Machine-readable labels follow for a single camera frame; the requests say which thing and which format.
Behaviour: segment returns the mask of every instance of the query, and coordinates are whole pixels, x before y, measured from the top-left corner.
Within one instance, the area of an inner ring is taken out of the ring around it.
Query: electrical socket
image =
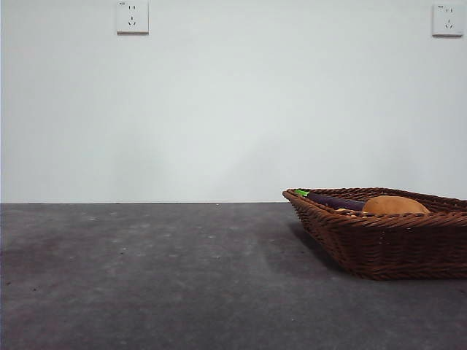
[[[462,36],[465,21],[463,4],[433,5],[433,36]]]
[[[149,5],[146,0],[128,0],[117,3],[117,33],[149,33]]]

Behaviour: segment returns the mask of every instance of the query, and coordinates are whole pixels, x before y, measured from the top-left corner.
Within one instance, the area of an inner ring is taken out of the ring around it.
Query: eggplant
[[[362,211],[365,206],[364,201],[351,201],[348,199],[342,199],[337,197],[331,197],[329,195],[317,195],[316,193],[308,193],[306,197],[316,203],[322,204],[324,206],[329,206],[332,209],[349,209]]]

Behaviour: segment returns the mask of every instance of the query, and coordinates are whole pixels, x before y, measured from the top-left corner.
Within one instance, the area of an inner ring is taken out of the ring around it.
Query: concrete floor
[[[288,203],[3,205],[10,349],[466,349],[467,281],[366,281]]]

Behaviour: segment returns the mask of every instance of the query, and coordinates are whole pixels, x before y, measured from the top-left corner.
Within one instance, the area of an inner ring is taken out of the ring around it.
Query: brown wicker basket
[[[467,277],[467,201],[387,188],[306,190],[354,201],[400,195],[423,203],[430,214],[366,214],[336,211],[287,190],[316,241],[353,275],[365,279]]]

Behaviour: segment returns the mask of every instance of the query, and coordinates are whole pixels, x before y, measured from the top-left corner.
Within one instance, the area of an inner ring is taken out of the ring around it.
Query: wall
[[[4,203],[467,198],[467,42],[431,1],[2,1]]]

